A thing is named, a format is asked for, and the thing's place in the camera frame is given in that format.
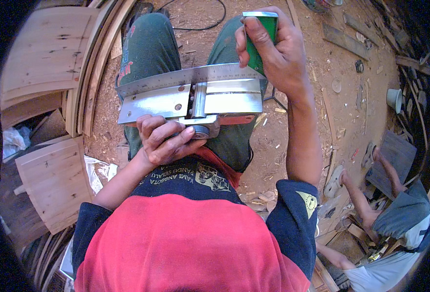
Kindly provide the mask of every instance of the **black cord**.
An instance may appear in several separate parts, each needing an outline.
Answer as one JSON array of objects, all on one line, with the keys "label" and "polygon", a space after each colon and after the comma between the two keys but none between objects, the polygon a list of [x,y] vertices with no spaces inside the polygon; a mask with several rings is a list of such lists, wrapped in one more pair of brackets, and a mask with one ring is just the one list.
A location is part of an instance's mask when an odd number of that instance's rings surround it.
[{"label": "black cord", "polygon": [[[174,1],[176,1],[176,0],[171,0],[170,2],[168,2],[165,5],[161,6],[161,8],[158,9],[156,12],[160,12],[160,10],[163,9],[163,7],[165,7],[168,4],[173,3]],[[178,29],[178,30],[206,30],[206,29],[211,29],[211,28],[219,25],[225,19],[225,17],[226,17],[226,6],[225,6],[225,3],[223,3],[221,0],[217,0],[217,1],[223,5],[223,17],[220,20],[218,20],[214,25],[211,25],[211,26],[208,26],[208,27],[205,27],[205,28],[180,28],[180,27],[173,27],[173,29]]]}]

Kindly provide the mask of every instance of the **leg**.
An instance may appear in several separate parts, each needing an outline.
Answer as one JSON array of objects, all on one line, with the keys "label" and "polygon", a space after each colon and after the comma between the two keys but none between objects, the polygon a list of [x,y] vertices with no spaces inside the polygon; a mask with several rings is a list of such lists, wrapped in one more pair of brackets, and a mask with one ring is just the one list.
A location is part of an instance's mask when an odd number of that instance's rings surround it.
[{"label": "leg", "polygon": [[380,215],[381,211],[375,211],[370,208],[363,192],[353,184],[353,181],[346,170],[341,172],[339,183],[345,185],[356,211],[363,219],[364,230],[370,236],[372,241],[378,242],[378,235],[372,230],[372,225],[374,224],[375,219]]},{"label": "leg", "polygon": [[348,260],[348,258],[331,248],[326,247],[325,245],[322,245],[320,243],[315,243],[315,249],[323,254],[324,257],[327,258],[335,267],[337,267],[340,270],[350,270],[356,268],[356,266]]},{"label": "leg", "polygon": [[[208,65],[236,63],[239,61],[236,54],[235,31],[242,26],[241,16],[228,20],[218,35],[212,52],[208,57]],[[261,83],[262,97],[267,88],[267,81]],[[221,160],[236,172],[244,172],[252,160],[249,139],[254,129],[255,120],[249,124],[221,126],[218,137],[209,139],[205,144]]]},{"label": "leg", "polygon": [[[160,13],[137,18],[123,44],[119,84],[176,70],[181,61],[170,20]],[[124,135],[133,158],[142,147],[139,131],[124,126]]]},{"label": "leg", "polygon": [[389,177],[392,184],[392,193],[394,197],[397,197],[400,192],[407,190],[407,188],[401,184],[400,178],[398,177],[398,173],[395,168],[393,168],[390,162],[382,155],[378,147],[374,148],[372,151],[372,158],[374,161],[379,161],[382,163],[382,166],[384,167],[385,172],[387,173],[387,176]]}]

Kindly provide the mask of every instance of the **wooden stick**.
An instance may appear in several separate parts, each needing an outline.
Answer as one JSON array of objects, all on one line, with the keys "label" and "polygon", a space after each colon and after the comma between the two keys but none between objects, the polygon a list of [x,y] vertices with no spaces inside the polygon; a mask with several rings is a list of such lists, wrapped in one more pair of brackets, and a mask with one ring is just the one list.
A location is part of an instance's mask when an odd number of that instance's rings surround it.
[{"label": "wooden stick", "polygon": [[288,8],[289,8],[290,13],[291,13],[291,18],[293,18],[294,26],[297,27],[302,34],[301,27],[300,27],[300,19],[298,18],[298,14],[296,13],[296,9],[294,9],[293,1],[286,0],[286,3],[288,4]]},{"label": "wooden stick", "polygon": [[416,103],[416,107],[418,108],[418,113],[419,113],[420,118],[421,118],[422,132],[424,134],[424,144],[426,146],[426,151],[428,151],[428,148],[429,148],[428,136],[426,134],[426,126],[424,125],[424,118],[422,115],[421,107],[419,106],[418,97],[417,97],[416,93],[414,92],[413,85],[411,84],[411,81],[408,78],[408,74],[406,73],[406,70],[403,69],[401,66],[400,66],[400,70],[403,72],[403,75],[405,75],[406,81],[409,84],[410,89],[411,89],[411,93],[413,94],[413,97],[414,97],[414,103]]},{"label": "wooden stick", "polygon": [[329,120],[330,131],[332,132],[332,144],[336,142],[336,131],[335,131],[335,122],[333,120],[332,107],[329,101],[329,95],[327,94],[327,89],[322,89],[322,97],[324,99],[325,111],[327,113],[327,118]]}]

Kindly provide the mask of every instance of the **wooden plank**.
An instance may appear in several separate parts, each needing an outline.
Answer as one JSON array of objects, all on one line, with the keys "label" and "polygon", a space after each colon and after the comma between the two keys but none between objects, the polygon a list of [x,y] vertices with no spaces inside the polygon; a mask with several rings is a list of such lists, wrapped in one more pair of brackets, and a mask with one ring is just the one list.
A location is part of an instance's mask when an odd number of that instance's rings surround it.
[{"label": "wooden plank", "polygon": [[131,9],[134,7],[136,0],[125,0],[122,6],[119,8],[118,13],[113,18],[109,29],[106,32],[106,36],[100,45],[100,51],[95,59],[92,76],[88,85],[88,92],[86,95],[86,107],[85,107],[85,118],[83,120],[83,132],[91,136],[93,127],[93,119],[95,116],[95,99],[100,88],[101,77],[105,70],[105,65],[108,60],[111,47],[113,46],[114,40],[116,39],[118,32],[124,23],[126,16],[129,14]]},{"label": "wooden plank", "polygon": [[77,61],[83,57],[87,27],[97,14],[98,9],[84,7],[34,11],[15,38],[3,68],[2,78],[9,82],[2,82],[1,100],[77,87]]},{"label": "wooden plank", "polygon": [[380,38],[367,26],[363,25],[361,22],[346,13],[343,13],[343,20],[345,21],[345,24],[354,28],[355,30],[363,34],[365,37],[370,39],[370,41],[373,42],[377,47],[382,47],[382,42],[380,41]]},{"label": "wooden plank", "polygon": [[338,292],[340,290],[336,285],[335,281],[333,280],[332,276],[330,276],[330,273],[327,271],[327,269],[325,269],[324,265],[317,256],[315,257],[314,271],[318,273],[324,284],[329,288],[331,292]]},{"label": "wooden plank", "polygon": [[24,120],[39,114],[44,114],[61,107],[62,96],[60,92],[26,100],[1,111],[2,129],[6,130]]},{"label": "wooden plank", "polygon": [[[397,171],[400,182],[405,182],[416,156],[416,147],[395,133],[385,131],[380,151]],[[372,173],[366,176],[366,179],[390,200],[395,199],[392,195],[392,184],[382,164],[374,164]]]},{"label": "wooden plank", "polygon": [[379,28],[379,30],[382,32],[382,35],[387,39],[393,50],[396,52],[400,52],[397,41],[395,41],[395,38],[393,37],[392,33],[389,32],[389,30],[384,26],[382,23],[382,20],[378,17],[374,19],[374,23]]},{"label": "wooden plank", "polygon": [[369,61],[368,50],[364,45],[355,40],[354,38],[348,36],[346,33],[338,30],[332,26],[325,23],[322,24],[324,39],[337,46],[358,55],[366,61]]},{"label": "wooden plank", "polygon": [[21,194],[21,193],[23,193],[23,192],[26,192],[26,190],[25,190],[25,186],[23,186],[23,184],[22,184],[21,186],[19,186],[19,187],[15,188],[15,190],[13,190],[13,193],[14,193],[16,196],[20,195],[20,194]]},{"label": "wooden plank", "polygon": [[430,66],[428,64],[420,65],[419,61],[402,55],[395,56],[395,62],[397,63],[397,65],[414,68],[421,73],[430,75]]},{"label": "wooden plank", "polygon": [[98,14],[97,20],[95,22],[95,26],[93,27],[89,42],[85,49],[84,58],[82,60],[82,70],[80,71],[80,75],[78,77],[78,89],[74,92],[71,92],[72,95],[69,95],[71,98],[71,102],[68,104],[68,108],[71,109],[69,121],[66,120],[67,132],[74,135],[72,132],[77,132],[79,134],[82,133],[82,120],[83,120],[83,111],[85,108],[85,96],[88,89],[88,83],[90,81],[91,70],[93,68],[93,62],[96,59],[99,48],[95,46],[95,44],[101,44],[106,31],[111,24],[111,21],[114,15],[117,13],[119,7],[122,5],[123,0],[109,0],[101,9]]},{"label": "wooden plank", "polygon": [[301,26],[300,26],[300,19],[298,17],[298,14],[296,13],[296,9],[294,9],[293,1],[286,0],[286,3],[288,4],[288,9],[290,10],[290,14],[291,14],[291,18],[293,19],[294,26],[297,29],[299,29],[301,34],[302,34],[302,30],[301,30]]},{"label": "wooden plank", "polygon": [[329,120],[330,131],[332,134],[332,144],[336,142],[336,129],[335,129],[335,121],[333,119],[334,114],[332,112],[332,106],[330,105],[329,95],[327,93],[327,89],[322,89],[322,97],[324,99],[325,111],[327,114],[327,119]]},{"label": "wooden plank", "polygon": [[414,88],[413,85],[411,84],[410,79],[408,78],[408,74],[406,73],[406,70],[403,69],[402,67],[400,67],[401,71],[403,72],[403,75],[405,75],[406,81],[407,83],[410,85],[410,90],[411,93],[413,94],[413,98],[414,98],[414,103],[416,104],[416,107],[418,108],[418,113],[420,115],[420,119],[421,119],[421,126],[422,126],[422,133],[424,135],[424,144],[426,146],[426,152],[428,151],[428,134],[426,132],[426,126],[424,124],[424,116],[422,115],[422,111],[421,111],[421,107],[419,106],[419,102],[418,102],[418,96],[416,95],[416,93],[414,92]]},{"label": "wooden plank", "polygon": [[80,204],[93,197],[83,152],[78,137],[15,160],[30,200],[52,234],[75,223]]}]

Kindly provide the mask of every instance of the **plywood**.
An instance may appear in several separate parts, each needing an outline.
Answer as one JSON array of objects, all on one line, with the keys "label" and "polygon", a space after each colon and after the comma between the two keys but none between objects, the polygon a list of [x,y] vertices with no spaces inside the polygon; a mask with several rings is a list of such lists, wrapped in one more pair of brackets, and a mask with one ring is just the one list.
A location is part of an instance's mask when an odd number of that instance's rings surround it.
[{"label": "plywood", "polygon": [[370,41],[373,42],[377,47],[382,47],[382,42],[380,38],[377,36],[377,34],[372,30],[370,30],[362,22],[359,22],[358,20],[354,19],[351,15],[348,15],[346,13],[343,13],[343,20],[348,26],[354,28],[358,32],[362,33],[365,37],[370,39]]},{"label": "plywood", "polygon": [[20,102],[1,111],[2,129],[8,129],[24,120],[60,108],[62,95],[60,92],[47,94]]},{"label": "plywood", "polygon": [[103,71],[105,70],[105,65],[108,60],[108,56],[111,52],[114,40],[118,36],[122,24],[129,14],[131,9],[134,7],[136,0],[125,0],[120,7],[118,13],[113,19],[106,36],[101,43],[100,51],[95,59],[95,64],[92,71],[92,76],[90,83],[88,85],[88,91],[86,95],[86,106],[85,106],[85,118],[83,120],[83,132],[90,136],[93,126],[93,118],[95,116],[95,99],[98,94],[98,89],[100,88],[101,77]]},{"label": "plywood", "polygon": [[31,152],[15,160],[40,218],[52,234],[77,221],[83,202],[91,202],[82,137]]},{"label": "plywood", "polygon": [[84,58],[82,60],[82,70],[79,75],[78,89],[69,95],[70,103],[68,107],[71,110],[71,115],[66,119],[66,124],[70,126],[67,127],[67,132],[75,137],[72,132],[82,133],[82,120],[83,120],[83,110],[85,107],[85,95],[88,88],[88,82],[90,81],[91,69],[93,68],[93,63],[98,54],[99,49],[95,48],[95,44],[101,44],[104,35],[111,24],[114,15],[117,13],[118,8],[121,6],[123,0],[109,0],[101,9],[96,19],[95,25],[91,31],[88,44],[85,48]]},{"label": "plywood", "polygon": [[369,54],[366,47],[363,44],[355,40],[354,38],[348,36],[346,33],[338,30],[332,26],[325,23],[322,24],[324,39],[337,46],[348,50],[366,61],[369,61]]},{"label": "plywood", "polygon": [[[397,171],[400,182],[404,183],[416,155],[416,147],[402,137],[387,130],[384,134],[380,150],[382,155]],[[389,199],[395,199],[392,195],[392,184],[382,164],[373,164],[370,175],[366,179]]]},{"label": "plywood", "polygon": [[1,102],[78,86],[83,51],[98,9],[55,7],[34,11],[3,68]]}]

